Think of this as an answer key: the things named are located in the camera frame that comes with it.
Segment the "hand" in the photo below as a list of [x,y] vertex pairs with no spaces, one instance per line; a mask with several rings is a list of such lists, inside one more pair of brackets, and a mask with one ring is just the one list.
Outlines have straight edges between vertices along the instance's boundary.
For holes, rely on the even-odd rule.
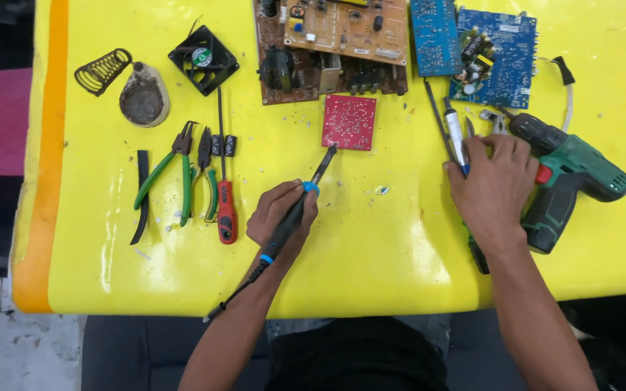
[[[265,246],[272,237],[277,224],[284,218],[287,211],[301,198],[303,185],[301,180],[283,182],[274,189],[266,191],[257,202],[255,213],[248,220],[246,235],[260,247]],[[318,194],[315,191],[308,193],[303,204],[303,218],[299,228],[291,235],[276,261],[270,267],[290,268],[293,261],[301,253],[303,244],[308,238],[311,224],[318,216]]]
[[[530,145],[503,134],[464,140],[470,154],[470,174],[463,176],[457,164],[444,163],[451,182],[451,197],[458,213],[485,251],[502,251],[524,240],[519,220],[533,191],[538,160],[530,157]],[[487,147],[494,155],[487,155]]]

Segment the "forearm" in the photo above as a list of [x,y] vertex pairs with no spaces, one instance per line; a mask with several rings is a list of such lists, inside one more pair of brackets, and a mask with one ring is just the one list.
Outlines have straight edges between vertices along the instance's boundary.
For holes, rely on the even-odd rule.
[[[257,261],[253,262],[246,278],[256,265]],[[185,367],[179,391],[229,390],[233,386],[253,354],[286,272],[267,269],[212,321]]]
[[517,232],[486,252],[501,335],[531,390],[596,390],[584,352]]

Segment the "cordless drill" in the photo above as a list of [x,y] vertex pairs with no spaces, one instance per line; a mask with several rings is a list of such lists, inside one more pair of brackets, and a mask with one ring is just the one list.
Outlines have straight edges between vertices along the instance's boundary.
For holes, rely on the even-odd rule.
[[531,153],[539,156],[538,192],[521,219],[533,251],[552,252],[574,211],[578,191],[601,202],[626,195],[626,174],[596,148],[530,114],[513,115],[497,108],[509,117],[511,133],[530,144]]

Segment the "yellow workbench surface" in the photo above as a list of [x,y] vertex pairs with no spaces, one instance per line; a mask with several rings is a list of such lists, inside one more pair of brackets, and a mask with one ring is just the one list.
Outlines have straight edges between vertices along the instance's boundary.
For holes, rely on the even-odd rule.
[[[462,4],[510,14],[525,10],[538,18],[538,55],[563,55],[577,79],[569,131],[626,171],[626,1]],[[15,303],[27,312],[205,315],[237,287],[255,256],[245,228],[260,194],[285,180],[309,179],[324,155],[323,100],[261,105],[247,0],[39,0],[36,9],[26,181],[12,255]],[[132,208],[136,150],[149,150],[153,167],[187,120],[218,129],[216,94],[199,94],[167,57],[197,18],[241,65],[222,85],[226,134],[239,137],[237,155],[227,161],[239,239],[222,245],[216,225],[199,218],[178,225],[181,165],[174,161],[150,193],[144,236],[130,246],[139,219]],[[119,110],[130,70],[100,97],[74,80],[77,67],[117,47],[161,72],[170,112],[158,127],[131,125]],[[529,112],[561,126],[561,75],[547,61],[538,67]],[[320,214],[270,317],[492,305],[490,277],[476,270],[450,199],[441,168],[446,152],[429,100],[414,70],[411,75],[408,94],[371,95],[378,99],[371,151],[340,150],[333,159],[320,183]],[[431,84],[438,97],[446,94],[446,78]],[[454,104],[461,116],[470,115],[465,106]],[[482,110],[467,106],[475,115]],[[490,124],[472,120],[479,133],[488,133]],[[219,160],[212,163],[220,172]],[[381,186],[389,187],[383,196],[376,194]],[[199,181],[196,214],[206,209],[207,194]],[[579,194],[554,252],[534,257],[560,300],[626,293],[626,197],[604,204]]]

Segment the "green fan label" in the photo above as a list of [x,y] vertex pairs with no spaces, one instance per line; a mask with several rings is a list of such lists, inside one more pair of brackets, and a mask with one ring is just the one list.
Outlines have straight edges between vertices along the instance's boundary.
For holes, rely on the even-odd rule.
[[206,67],[212,63],[212,52],[201,47],[192,52],[192,62],[198,67]]

